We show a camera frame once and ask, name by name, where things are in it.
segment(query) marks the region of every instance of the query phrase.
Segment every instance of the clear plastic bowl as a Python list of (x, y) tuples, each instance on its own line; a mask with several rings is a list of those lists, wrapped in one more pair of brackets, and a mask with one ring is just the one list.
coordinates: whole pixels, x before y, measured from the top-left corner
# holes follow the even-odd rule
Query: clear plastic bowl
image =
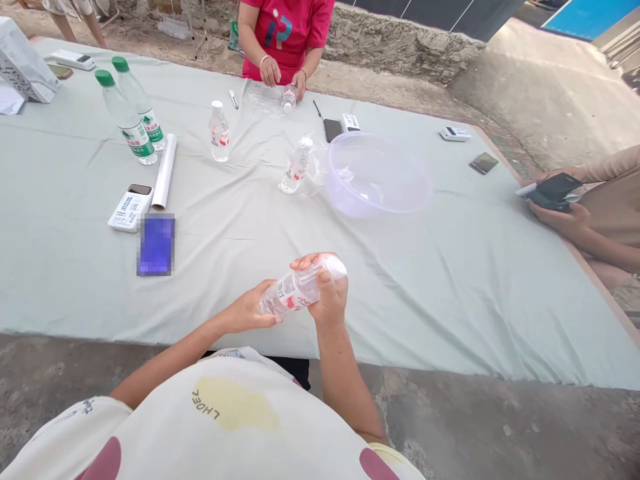
[(414, 154), (374, 133), (336, 137), (329, 145), (327, 170), (324, 194), (350, 217), (420, 211), (433, 192), (431, 179)]

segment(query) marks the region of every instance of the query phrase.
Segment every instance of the white t-shirt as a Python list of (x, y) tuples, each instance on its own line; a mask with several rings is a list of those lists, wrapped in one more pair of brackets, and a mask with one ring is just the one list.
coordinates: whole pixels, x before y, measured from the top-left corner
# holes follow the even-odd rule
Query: white t-shirt
[(226, 349), (158, 386), (132, 411), (84, 400), (42, 427), (1, 480), (372, 479), (424, 477), (367, 444), (284, 369)]

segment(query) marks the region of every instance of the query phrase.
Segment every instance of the person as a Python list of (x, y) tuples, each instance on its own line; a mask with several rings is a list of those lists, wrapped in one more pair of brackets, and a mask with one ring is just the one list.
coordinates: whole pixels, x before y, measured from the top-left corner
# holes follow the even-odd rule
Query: person
[(640, 273), (640, 145), (584, 167), (547, 172), (544, 181), (560, 172), (583, 183), (599, 183), (571, 204), (570, 213), (546, 210), (529, 202), (538, 220), (588, 254), (588, 261), (605, 286), (615, 288)]
[[(71, 26), (69, 25), (69, 20), (67, 20), (67, 10), (71, 9), (70, 6), (64, 4), (65, 0), (43, 0), (42, 5), (45, 10), (49, 12), (53, 22), (60, 30), (60, 33), (64, 36), (66, 41), (78, 43), (78, 40), (75, 38), (75, 34), (73, 30), (71, 30)], [(95, 12), (93, 11), (93, 7), (91, 6), (90, 0), (73, 0), (73, 6), (75, 10), (82, 16), (85, 23), (91, 30), (93, 34), (93, 38), (98, 44), (100, 48), (107, 48), (107, 44), (105, 42), (105, 38), (102, 35), (102, 29), (100, 28), (100, 24), (98, 23), (98, 19), (95, 16)]]
[(243, 78), (270, 87), (293, 83), (304, 97), (327, 41), (335, 0), (241, 0)]
[[(304, 270), (319, 256), (291, 268)], [(199, 361), (223, 335), (281, 328), (280, 318), (256, 313), (273, 282), (244, 293), (108, 397), (79, 402), (48, 422), (0, 479), (424, 479), (386, 445), (345, 326), (346, 277), (334, 281), (320, 270), (320, 300), (309, 306), (324, 402), (250, 347)]]

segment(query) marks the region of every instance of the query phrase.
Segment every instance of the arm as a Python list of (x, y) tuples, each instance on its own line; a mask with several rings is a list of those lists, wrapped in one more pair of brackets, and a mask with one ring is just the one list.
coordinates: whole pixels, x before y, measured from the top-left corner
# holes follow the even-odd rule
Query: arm
[[(314, 253), (294, 261), (291, 268), (304, 270), (318, 262)], [(347, 278), (335, 282), (326, 270), (318, 273), (320, 301), (309, 306), (315, 320), (320, 349), (322, 393), (325, 403), (366, 442), (387, 444), (380, 414), (365, 385), (345, 326)]]
[(584, 167), (565, 167), (540, 174), (534, 181), (543, 182), (558, 173), (567, 173), (582, 183), (599, 183), (624, 175), (629, 170), (640, 167), (640, 145), (608, 156), (602, 162), (590, 163)]
[(331, 15), (333, 14), (333, 0), (324, 0), (319, 3), (319, 7), (313, 12), (311, 16), (311, 28), (307, 36), (307, 54), (305, 61), (298, 72), (293, 76), (292, 83), (294, 83), (298, 89), (297, 100), (300, 101), (305, 96), (307, 90), (307, 82), (313, 75), (320, 58), (322, 58), (322, 52), (325, 49), (327, 42), (327, 36), (329, 34), (329, 27), (331, 26)]
[(640, 167), (640, 145), (620, 150), (602, 162), (586, 165), (584, 167), (586, 183), (612, 180), (638, 167)]
[(529, 201), (543, 223), (566, 237), (580, 250), (603, 262), (631, 273), (640, 273), (640, 249), (606, 238), (588, 226), (591, 214), (579, 203), (571, 204), (571, 213), (546, 210)]
[(178, 343), (123, 380), (109, 395), (136, 409), (158, 385), (195, 364), (223, 335), (256, 328), (269, 328), (281, 322), (275, 315), (258, 315), (258, 301), (274, 282), (264, 280), (244, 293), (222, 312), (210, 318)]
[(640, 249), (606, 238), (585, 228), (565, 235), (580, 250), (630, 273), (640, 273)]
[(260, 68), (260, 77), (265, 85), (270, 87), (280, 82), (280, 67), (273, 57), (267, 57), (267, 52), (255, 37), (255, 24), (258, 21), (260, 8), (240, 2), (238, 15), (238, 37), (246, 57), (256, 67)]

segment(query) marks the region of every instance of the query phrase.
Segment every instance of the red t-shirt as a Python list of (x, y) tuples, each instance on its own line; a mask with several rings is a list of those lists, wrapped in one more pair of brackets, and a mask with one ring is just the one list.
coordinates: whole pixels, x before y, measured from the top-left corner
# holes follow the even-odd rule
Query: red t-shirt
[[(280, 66), (280, 85), (291, 82), (305, 61), (307, 48), (322, 48), (327, 41), (335, 0), (242, 0), (260, 8), (255, 37)], [(260, 68), (248, 58), (242, 76), (256, 81)]]

